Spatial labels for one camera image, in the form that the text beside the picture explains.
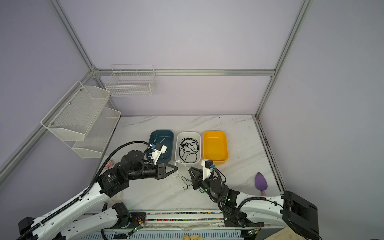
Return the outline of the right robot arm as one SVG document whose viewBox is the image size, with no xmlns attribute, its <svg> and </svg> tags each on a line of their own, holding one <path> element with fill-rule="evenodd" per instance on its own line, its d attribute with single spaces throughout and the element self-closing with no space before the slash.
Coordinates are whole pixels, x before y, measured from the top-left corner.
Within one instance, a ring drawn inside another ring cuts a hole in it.
<svg viewBox="0 0 384 240">
<path fill-rule="evenodd" d="M 281 196 L 250 196 L 230 189 L 221 172 L 213 167 L 188 172 L 194 190 L 204 191 L 224 214 L 226 227 L 261 228 L 267 224 L 291 228 L 307 240 L 321 239 L 318 208 L 299 195 L 285 191 Z"/>
</svg>

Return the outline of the white plastic bin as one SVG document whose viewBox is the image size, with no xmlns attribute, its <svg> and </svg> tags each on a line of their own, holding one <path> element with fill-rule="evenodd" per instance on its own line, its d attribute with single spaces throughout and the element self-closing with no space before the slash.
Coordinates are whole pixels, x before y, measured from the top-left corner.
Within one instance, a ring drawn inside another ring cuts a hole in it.
<svg viewBox="0 0 384 240">
<path fill-rule="evenodd" d="M 175 162 L 195 166 L 201 161 L 202 140 L 197 132 L 181 132 L 176 139 Z"/>
</svg>

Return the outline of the teal plastic bin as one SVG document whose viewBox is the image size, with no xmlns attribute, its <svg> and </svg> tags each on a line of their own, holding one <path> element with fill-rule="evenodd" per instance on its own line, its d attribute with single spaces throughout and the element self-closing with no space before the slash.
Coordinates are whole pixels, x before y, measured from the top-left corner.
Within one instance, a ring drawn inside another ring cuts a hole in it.
<svg viewBox="0 0 384 240">
<path fill-rule="evenodd" d="M 150 144 L 163 144 L 167 146 L 167 151 L 162 154 L 158 160 L 160 163 L 169 163 L 172 159 L 174 133 L 171 130 L 153 131 L 149 138 Z"/>
</svg>

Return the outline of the yellow plastic bin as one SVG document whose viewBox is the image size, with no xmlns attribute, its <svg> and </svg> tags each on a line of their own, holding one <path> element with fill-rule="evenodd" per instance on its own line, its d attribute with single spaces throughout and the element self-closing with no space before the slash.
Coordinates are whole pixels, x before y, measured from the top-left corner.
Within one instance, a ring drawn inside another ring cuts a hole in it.
<svg viewBox="0 0 384 240">
<path fill-rule="evenodd" d="M 223 165 L 228 160 L 228 140 L 224 132 L 206 131 L 203 134 L 203 157 L 215 165 Z"/>
</svg>

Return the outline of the purple pink spatula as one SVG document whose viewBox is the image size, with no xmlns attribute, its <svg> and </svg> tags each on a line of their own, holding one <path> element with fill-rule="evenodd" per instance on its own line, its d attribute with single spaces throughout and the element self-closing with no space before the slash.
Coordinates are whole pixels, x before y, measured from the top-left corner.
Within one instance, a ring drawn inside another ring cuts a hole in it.
<svg viewBox="0 0 384 240">
<path fill-rule="evenodd" d="M 268 183 L 265 177 L 261 173 L 257 173 L 255 176 L 255 187 L 261 192 L 263 197 L 266 197 L 266 190 L 268 188 Z"/>
</svg>

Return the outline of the pink toy figure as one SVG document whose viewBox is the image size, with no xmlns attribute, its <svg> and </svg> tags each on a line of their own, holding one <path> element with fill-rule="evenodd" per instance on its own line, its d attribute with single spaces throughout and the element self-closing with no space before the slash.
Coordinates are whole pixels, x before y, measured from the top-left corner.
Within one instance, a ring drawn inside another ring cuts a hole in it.
<svg viewBox="0 0 384 240">
<path fill-rule="evenodd" d="M 108 170 L 110 168 L 112 168 L 114 166 L 114 162 L 113 161 L 108 161 L 106 166 L 105 166 L 105 170 Z"/>
</svg>

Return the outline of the white mesh two-tier shelf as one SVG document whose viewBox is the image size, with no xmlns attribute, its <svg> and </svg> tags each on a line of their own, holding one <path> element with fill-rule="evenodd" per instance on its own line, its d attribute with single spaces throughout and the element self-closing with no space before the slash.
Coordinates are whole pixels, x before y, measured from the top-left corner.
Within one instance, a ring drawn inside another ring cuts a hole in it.
<svg viewBox="0 0 384 240">
<path fill-rule="evenodd" d="M 100 159 L 121 112 L 108 107 L 110 92 L 75 83 L 41 125 L 83 159 Z"/>
</svg>

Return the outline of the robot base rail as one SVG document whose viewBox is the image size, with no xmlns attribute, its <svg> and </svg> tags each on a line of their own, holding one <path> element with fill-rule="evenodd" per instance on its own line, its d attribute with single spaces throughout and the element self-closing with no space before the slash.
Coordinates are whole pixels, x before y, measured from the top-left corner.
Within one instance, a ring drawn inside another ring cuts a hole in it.
<svg viewBox="0 0 384 240">
<path fill-rule="evenodd" d="M 176 210 L 131 212 L 125 227 L 96 230 L 83 240 L 254 240 L 261 227 L 228 227 L 229 220 L 219 210 Z"/>
</svg>

